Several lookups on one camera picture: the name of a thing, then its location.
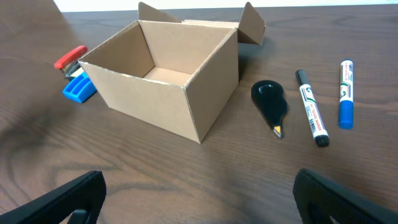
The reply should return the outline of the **black correction tape dispenser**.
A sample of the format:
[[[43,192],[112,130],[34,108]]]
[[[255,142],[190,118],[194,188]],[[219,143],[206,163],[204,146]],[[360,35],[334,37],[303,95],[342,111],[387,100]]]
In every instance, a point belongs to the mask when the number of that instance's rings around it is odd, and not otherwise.
[[[282,86],[272,80],[258,81],[251,88],[251,99],[271,130],[282,139],[282,121],[288,111]]]

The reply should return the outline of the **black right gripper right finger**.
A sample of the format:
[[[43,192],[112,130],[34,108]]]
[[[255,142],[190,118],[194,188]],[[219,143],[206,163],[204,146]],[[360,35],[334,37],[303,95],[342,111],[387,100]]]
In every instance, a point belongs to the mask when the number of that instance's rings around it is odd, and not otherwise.
[[[303,223],[397,223],[397,213],[310,169],[300,169],[293,195]]]

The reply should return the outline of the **red stapler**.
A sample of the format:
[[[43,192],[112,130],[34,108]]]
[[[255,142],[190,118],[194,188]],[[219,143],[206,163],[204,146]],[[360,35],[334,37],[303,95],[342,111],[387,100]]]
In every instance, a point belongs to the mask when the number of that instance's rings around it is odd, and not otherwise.
[[[54,63],[54,67],[63,73],[67,73],[76,64],[77,60],[88,51],[85,45],[80,45],[66,53]]]

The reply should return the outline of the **yellow highlighter pen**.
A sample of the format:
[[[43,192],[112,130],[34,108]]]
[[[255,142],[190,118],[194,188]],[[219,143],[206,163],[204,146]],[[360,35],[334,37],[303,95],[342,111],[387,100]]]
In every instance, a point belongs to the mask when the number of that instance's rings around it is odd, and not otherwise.
[[[65,78],[69,81],[73,80],[74,78],[78,77],[79,75],[81,75],[84,72],[84,69],[82,69],[81,67],[78,68],[72,68],[71,70],[69,70],[66,75]]]

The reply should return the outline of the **blue plastic block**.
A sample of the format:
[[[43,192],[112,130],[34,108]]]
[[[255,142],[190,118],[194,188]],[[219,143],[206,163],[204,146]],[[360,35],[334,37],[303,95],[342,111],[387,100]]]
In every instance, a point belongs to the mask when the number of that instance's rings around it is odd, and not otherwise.
[[[86,72],[72,79],[62,91],[66,98],[78,103],[84,103],[96,92],[97,90]]]

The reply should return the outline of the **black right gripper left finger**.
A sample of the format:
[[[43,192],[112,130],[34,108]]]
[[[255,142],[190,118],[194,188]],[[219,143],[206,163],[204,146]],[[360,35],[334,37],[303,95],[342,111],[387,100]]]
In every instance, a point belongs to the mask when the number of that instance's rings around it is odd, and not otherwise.
[[[89,171],[41,197],[1,215],[1,223],[95,224],[106,198],[103,173]]]

